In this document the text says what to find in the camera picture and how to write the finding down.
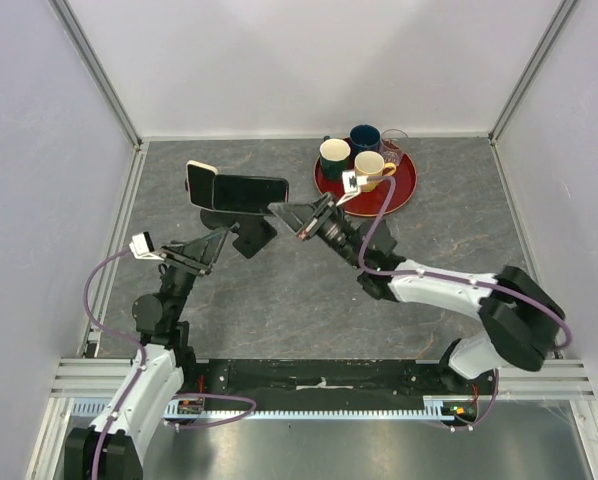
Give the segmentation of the black folding phone stand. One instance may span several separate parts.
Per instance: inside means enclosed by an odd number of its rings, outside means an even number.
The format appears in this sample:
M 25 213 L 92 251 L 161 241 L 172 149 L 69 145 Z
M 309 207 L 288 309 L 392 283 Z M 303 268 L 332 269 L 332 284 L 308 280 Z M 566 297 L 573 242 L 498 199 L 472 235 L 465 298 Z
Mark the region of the black folding phone stand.
M 246 259 L 253 258 L 277 236 L 277 230 L 256 215 L 236 215 L 230 230 L 237 235 L 233 247 Z

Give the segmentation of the black phone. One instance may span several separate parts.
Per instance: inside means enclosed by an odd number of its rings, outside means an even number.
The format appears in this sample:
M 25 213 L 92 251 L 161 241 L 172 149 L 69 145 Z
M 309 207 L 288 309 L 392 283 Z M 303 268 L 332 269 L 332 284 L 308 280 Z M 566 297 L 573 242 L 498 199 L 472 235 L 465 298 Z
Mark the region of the black phone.
M 237 214 L 269 215 L 271 203 L 288 200 L 289 184 L 278 177 L 219 174 L 214 179 L 212 208 Z

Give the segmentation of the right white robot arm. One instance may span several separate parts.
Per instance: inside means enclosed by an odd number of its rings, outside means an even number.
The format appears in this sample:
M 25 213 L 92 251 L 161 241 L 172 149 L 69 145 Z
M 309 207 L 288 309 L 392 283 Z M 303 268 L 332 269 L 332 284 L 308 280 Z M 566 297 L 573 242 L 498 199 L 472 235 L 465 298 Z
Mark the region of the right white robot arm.
M 317 237 L 359 269 L 357 281 L 371 297 L 430 305 L 481 322 L 481 332 L 453 341 L 438 363 L 437 381 L 448 393 L 504 366 L 540 371 L 565 328 L 563 310 L 517 267 L 474 274 L 407 259 L 395 254 L 397 242 L 384 220 L 353 226 L 329 194 L 312 203 L 272 203 L 269 210 L 298 239 Z

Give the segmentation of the black round-base phone stand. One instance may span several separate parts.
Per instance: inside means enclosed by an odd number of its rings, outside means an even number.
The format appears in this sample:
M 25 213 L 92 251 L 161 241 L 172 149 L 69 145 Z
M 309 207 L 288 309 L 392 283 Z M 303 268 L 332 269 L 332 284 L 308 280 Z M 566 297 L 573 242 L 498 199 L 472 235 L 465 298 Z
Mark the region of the black round-base phone stand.
M 200 221 L 209 230 L 219 228 L 232 229 L 237 223 L 236 217 L 231 213 L 211 211 L 202 209 L 200 211 Z

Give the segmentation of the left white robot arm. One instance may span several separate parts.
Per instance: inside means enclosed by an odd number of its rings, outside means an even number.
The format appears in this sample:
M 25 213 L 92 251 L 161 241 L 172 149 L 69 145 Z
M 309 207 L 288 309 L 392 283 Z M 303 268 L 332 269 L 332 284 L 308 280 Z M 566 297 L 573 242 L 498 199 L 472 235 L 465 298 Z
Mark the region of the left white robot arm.
M 154 247 L 146 232 L 109 256 L 156 261 L 160 289 L 137 299 L 132 309 L 138 338 L 129 373 L 103 411 L 86 428 L 73 429 L 64 447 L 66 479 L 140 479 L 145 456 L 167 404 L 198 382 L 189 325 L 181 321 L 195 280 L 211 273 L 223 248 L 227 228 L 188 242 Z

